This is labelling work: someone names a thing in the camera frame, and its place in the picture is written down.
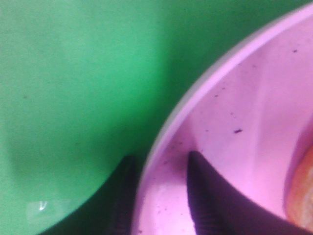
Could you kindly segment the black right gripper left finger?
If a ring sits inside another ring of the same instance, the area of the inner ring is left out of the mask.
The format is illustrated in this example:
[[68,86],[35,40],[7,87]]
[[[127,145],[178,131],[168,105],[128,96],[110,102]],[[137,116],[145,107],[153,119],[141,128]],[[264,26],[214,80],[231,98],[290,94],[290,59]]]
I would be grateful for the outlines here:
[[138,173],[125,156],[91,198],[42,235],[130,235]]

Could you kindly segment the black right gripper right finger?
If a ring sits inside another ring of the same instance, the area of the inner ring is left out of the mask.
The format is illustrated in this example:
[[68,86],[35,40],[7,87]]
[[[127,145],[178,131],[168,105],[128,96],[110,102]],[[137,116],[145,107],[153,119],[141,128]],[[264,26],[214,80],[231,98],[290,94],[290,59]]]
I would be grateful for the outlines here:
[[188,154],[188,206],[198,235],[309,235],[236,190],[198,151]]

